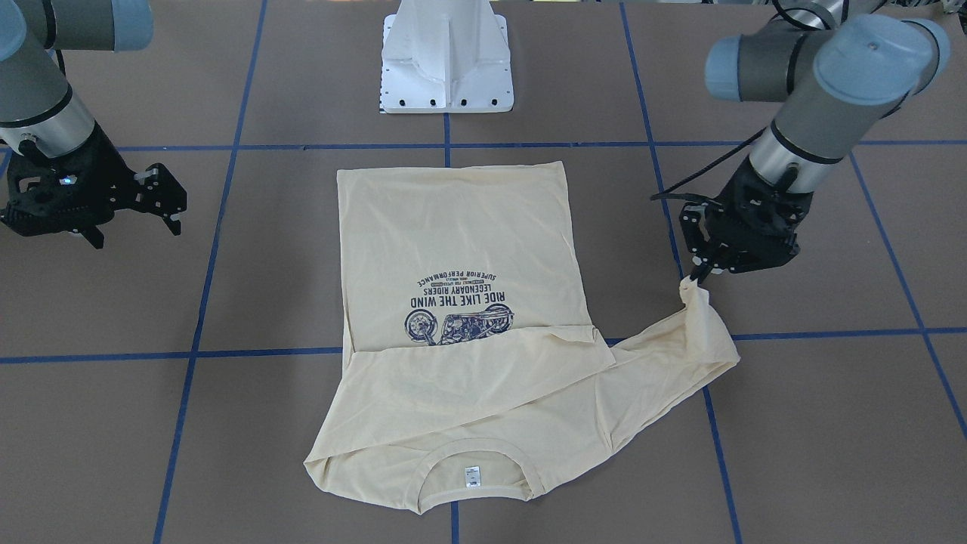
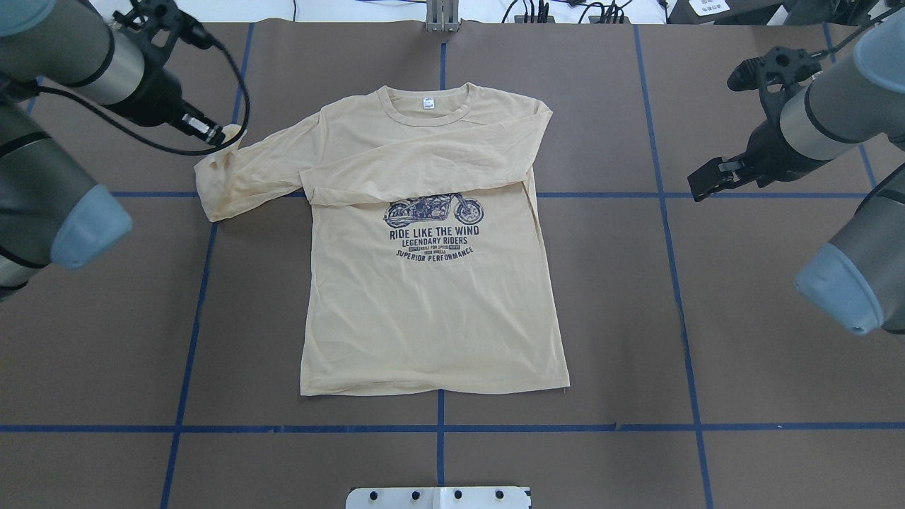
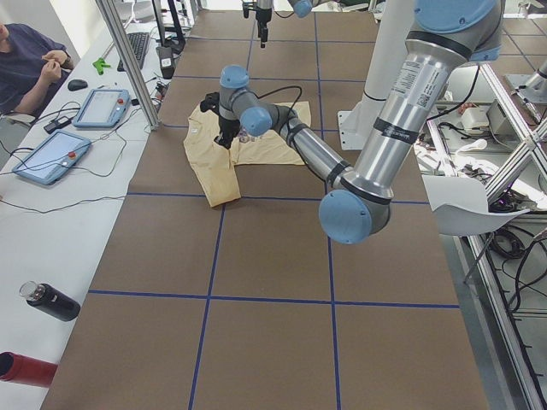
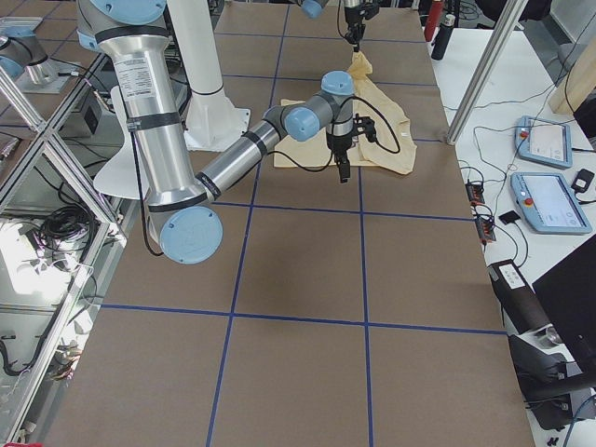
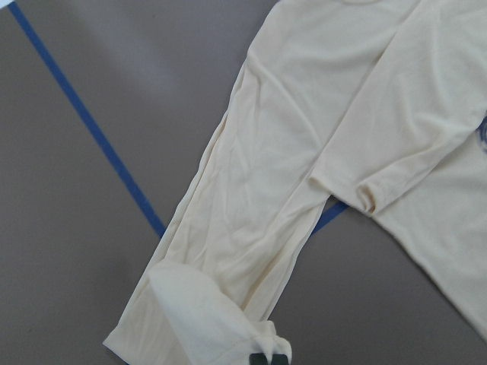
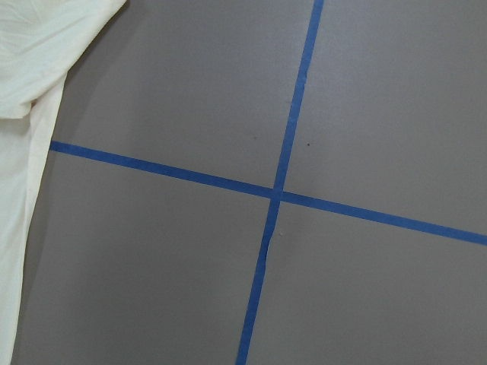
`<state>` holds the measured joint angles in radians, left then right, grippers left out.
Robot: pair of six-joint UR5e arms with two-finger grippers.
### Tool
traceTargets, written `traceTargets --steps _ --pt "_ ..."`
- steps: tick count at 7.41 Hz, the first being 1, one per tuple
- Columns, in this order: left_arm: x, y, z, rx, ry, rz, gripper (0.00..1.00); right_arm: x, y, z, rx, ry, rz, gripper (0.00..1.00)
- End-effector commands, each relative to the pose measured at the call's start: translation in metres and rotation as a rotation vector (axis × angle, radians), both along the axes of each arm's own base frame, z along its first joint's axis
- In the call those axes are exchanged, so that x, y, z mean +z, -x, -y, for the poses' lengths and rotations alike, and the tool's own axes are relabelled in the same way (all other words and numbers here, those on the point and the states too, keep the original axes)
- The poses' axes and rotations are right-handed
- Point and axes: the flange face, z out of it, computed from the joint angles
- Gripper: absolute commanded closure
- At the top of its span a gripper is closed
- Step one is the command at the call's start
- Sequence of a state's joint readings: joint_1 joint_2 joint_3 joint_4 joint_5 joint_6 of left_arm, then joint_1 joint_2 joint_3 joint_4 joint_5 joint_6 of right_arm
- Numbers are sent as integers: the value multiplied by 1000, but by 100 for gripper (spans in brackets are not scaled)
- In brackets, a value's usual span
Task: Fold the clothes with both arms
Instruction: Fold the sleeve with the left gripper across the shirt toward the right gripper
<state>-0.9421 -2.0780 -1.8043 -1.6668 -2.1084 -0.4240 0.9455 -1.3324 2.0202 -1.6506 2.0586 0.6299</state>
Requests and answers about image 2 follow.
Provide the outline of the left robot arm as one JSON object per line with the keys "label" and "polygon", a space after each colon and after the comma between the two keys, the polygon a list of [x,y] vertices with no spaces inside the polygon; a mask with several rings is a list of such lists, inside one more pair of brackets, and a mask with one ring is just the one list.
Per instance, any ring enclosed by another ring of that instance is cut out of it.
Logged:
{"label": "left robot arm", "polygon": [[113,24],[88,1],[2,3],[1,289],[7,299],[51,264],[77,270],[132,231],[115,197],[21,104],[69,98],[111,124],[166,124],[207,145],[232,143],[165,68],[178,41],[224,51],[174,1],[133,1]]}

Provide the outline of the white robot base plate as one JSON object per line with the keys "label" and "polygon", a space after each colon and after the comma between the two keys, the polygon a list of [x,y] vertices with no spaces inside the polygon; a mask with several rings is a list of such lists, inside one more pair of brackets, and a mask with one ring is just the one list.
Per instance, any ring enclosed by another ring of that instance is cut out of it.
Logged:
{"label": "white robot base plate", "polygon": [[355,488],[346,508],[531,508],[529,487],[413,486]]}

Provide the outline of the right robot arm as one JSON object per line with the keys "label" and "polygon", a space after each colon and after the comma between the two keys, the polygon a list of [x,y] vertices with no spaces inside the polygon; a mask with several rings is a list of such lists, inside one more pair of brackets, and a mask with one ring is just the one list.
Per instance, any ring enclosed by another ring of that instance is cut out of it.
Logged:
{"label": "right robot arm", "polygon": [[744,60],[727,87],[753,90],[763,122],[733,157],[715,157],[687,177],[701,202],[714,194],[811,180],[828,170],[846,177],[825,196],[853,200],[847,221],[799,270],[794,287],[855,335],[903,335],[903,165],[873,170],[868,142],[903,151],[903,3],[893,4],[820,51],[776,46]]}

